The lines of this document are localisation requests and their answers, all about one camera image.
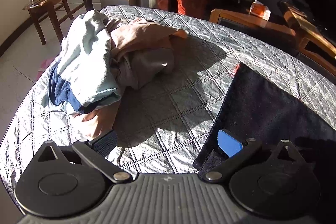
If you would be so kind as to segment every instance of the chair leg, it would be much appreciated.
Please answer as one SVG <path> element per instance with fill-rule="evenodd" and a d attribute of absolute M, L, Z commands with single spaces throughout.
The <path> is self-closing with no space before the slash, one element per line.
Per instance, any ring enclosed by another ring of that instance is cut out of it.
<path fill-rule="evenodd" d="M 61 44 L 62 40 L 63 40 L 63 34 L 62 34 L 61 27 L 59 26 L 59 23 L 58 23 L 58 19 L 57 19 L 57 15 L 56 15 L 54 6 L 51 5 L 50 7 L 48 7 L 48 15 L 49 15 L 51 24 L 54 27 L 54 30 L 55 30 L 55 33 L 57 35 L 58 41 Z"/>
<path fill-rule="evenodd" d="M 44 38 L 44 35 L 43 35 L 43 32 L 42 32 L 42 29 L 41 29 L 41 26 L 40 26 L 39 19 L 38 19 L 37 15 L 35 13 L 32 13 L 30 10 L 28 10 L 28 12 L 29 12 L 29 15 L 30 15 L 33 23 L 34 23 L 34 26 L 37 30 L 37 33 L 39 34 L 42 45 L 45 45 L 45 38 Z"/>
<path fill-rule="evenodd" d="M 67 0 L 62 0 L 62 2 L 63 2 L 63 4 L 64 4 L 64 9 L 65 9 L 65 11 L 67 12 L 67 14 L 70 13 L 71 10 L 70 10 L 70 8 L 69 8 L 69 5 L 68 5 Z M 70 18 L 71 20 L 73 20 L 74 16 L 73 16 L 72 14 L 70 14 L 70 15 L 69 15 L 69 18 Z"/>

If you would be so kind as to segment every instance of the metal screw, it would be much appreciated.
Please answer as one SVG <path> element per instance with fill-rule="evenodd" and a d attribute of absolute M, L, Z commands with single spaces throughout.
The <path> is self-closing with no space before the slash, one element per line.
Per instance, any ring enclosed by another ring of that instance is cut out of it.
<path fill-rule="evenodd" d="M 208 172 L 205 174 L 207 180 L 214 181 L 219 180 L 222 177 L 222 174 L 216 171 Z"/>
<path fill-rule="evenodd" d="M 130 178 L 130 174 L 127 172 L 117 172 L 113 175 L 113 178 L 117 181 L 124 181 Z"/>

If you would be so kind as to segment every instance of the light blue towel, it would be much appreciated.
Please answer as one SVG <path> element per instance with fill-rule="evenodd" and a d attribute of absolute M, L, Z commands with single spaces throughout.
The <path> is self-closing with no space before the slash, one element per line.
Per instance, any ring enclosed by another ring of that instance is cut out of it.
<path fill-rule="evenodd" d="M 106 15 L 95 10 L 77 17 L 62 41 L 61 59 L 50 71 L 42 105 L 50 111 L 86 114 L 120 100 L 110 72 Z"/>

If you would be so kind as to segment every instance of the quilted bedspread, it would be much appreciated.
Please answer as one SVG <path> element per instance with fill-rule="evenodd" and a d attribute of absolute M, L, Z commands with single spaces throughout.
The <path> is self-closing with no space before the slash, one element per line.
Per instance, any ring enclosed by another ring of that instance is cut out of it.
<path fill-rule="evenodd" d="M 138 91 L 128 89 L 122 98 L 114 125 L 118 146 L 108 160 L 134 176 L 196 172 L 192 163 L 240 62 L 299 98 L 336 128 L 336 86 L 275 47 L 208 21 L 162 10 L 110 6 L 102 12 L 124 24 L 144 17 L 189 34 L 185 50 L 176 54 L 173 73 L 157 76 Z M 44 141 L 71 145 L 83 138 L 65 113 L 42 108 L 41 94 L 47 83 L 45 72 L 23 100 L 0 146 L 0 175 L 13 199 L 16 182 Z"/>

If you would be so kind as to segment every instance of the beige clothing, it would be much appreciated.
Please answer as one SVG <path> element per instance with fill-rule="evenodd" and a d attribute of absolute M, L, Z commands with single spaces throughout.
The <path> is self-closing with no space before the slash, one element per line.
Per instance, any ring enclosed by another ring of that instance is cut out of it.
<path fill-rule="evenodd" d="M 182 29 L 147 22 L 144 18 L 135 18 L 127 25 L 120 26 L 111 33 L 111 58 L 118 63 L 128 52 L 149 48 L 171 48 L 170 35 L 187 38 Z"/>

